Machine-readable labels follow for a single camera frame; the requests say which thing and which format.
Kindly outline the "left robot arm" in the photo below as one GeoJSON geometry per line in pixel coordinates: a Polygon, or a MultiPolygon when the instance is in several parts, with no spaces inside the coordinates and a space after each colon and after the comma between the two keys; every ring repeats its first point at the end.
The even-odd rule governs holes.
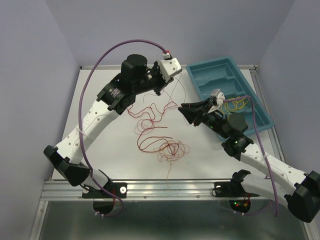
{"type": "Polygon", "coordinates": [[[100,133],[136,101],[137,95],[154,91],[159,96],[182,71],[178,60],[169,53],[152,67],[147,63],[143,55],[129,55],[121,64],[120,73],[97,94],[87,114],[83,116],[78,110],[77,126],[62,141],[44,149],[45,157],[71,186],[90,186],[100,197],[111,193],[110,178],[82,160],[100,133]]]}

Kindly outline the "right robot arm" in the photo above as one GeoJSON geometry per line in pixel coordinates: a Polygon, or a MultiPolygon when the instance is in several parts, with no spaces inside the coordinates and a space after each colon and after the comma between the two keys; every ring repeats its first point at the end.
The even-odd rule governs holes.
{"type": "Polygon", "coordinates": [[[248,125],[240,113],[223,115],[215,97],[195,103],[183,103],[179,112],[195,127],[204,124],[224,139],[221,146],[230,157],[247,164],[267,176],[255,177],[240,170],[231,179],[230,189],[235,195],[257,194],[283,205],[299,220],[310,223],[320,211],[320,175],[296,169],[254,143],[244,132],[248,125]]]}

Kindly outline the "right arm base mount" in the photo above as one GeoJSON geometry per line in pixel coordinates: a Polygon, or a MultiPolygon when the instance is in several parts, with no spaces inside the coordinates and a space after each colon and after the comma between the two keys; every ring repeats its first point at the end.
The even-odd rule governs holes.
{"type": "Polygon", "coordinates": [[[213,184],[211,195],[217,198],[240,198],[248,197],[249,195],[259,197],[258,194],[245,191],[241,185],[244,178],[250,174],[250,171],[241,169],[238,172],[234,172],[229,181],[216,181],[213,184]]]}

